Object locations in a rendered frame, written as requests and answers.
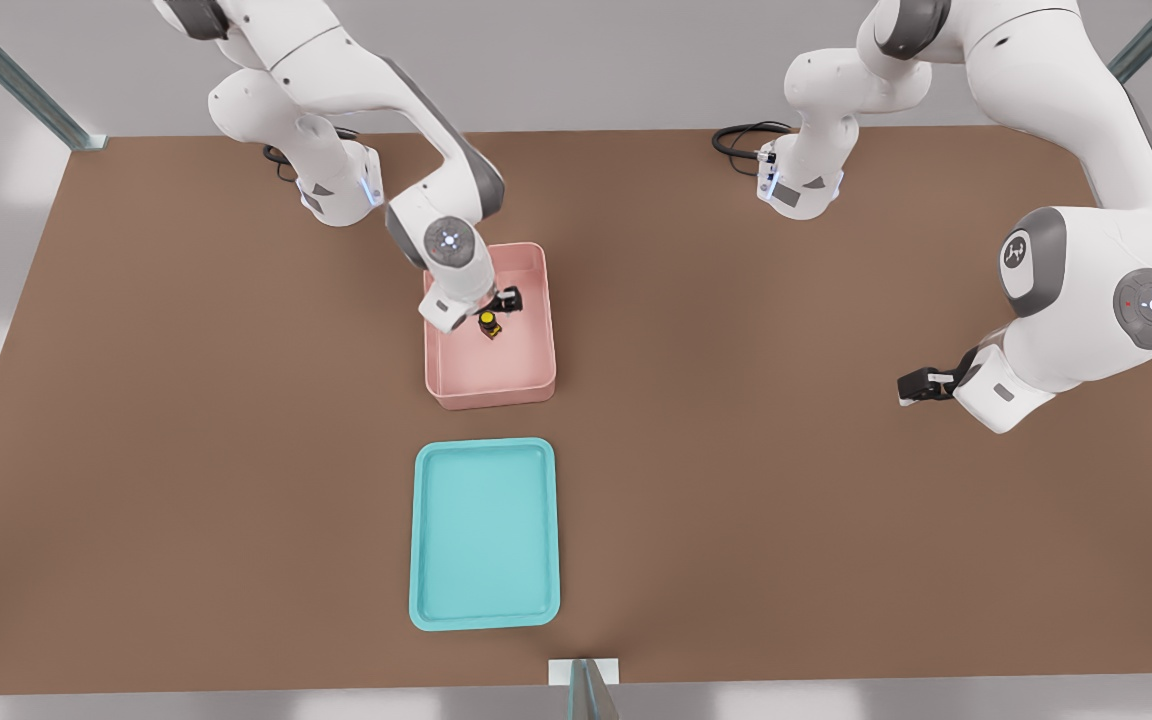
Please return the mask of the pink plastic box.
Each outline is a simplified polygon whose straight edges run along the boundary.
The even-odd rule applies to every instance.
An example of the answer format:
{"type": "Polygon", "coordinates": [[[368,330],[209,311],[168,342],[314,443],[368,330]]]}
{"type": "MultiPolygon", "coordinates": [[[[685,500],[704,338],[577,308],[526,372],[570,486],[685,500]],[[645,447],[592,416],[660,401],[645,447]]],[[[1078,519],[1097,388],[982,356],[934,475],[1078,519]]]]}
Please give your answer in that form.
{"type": "Polygon", "coordinates": [[[426,387],[447,410],[531,404],[548,400],[556,388],[544,250],[526,242],[492,245],[488,251],[498,285],[517,287],[524,309],[497,314],[502,332],[493,340],[472,319],[450,334],[424,325],[426,387]]]}

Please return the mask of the pale blue-green tray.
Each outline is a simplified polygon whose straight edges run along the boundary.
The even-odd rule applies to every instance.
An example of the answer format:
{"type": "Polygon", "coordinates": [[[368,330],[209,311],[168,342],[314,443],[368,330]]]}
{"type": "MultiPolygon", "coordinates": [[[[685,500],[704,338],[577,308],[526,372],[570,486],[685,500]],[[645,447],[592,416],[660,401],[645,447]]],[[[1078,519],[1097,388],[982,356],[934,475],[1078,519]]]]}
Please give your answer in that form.
{"type": "Polygon", "coordinates": [[[545,626],[561,609],[556,454],[538,437],[422,447],[414,465],[412,624],[545,626]]]}

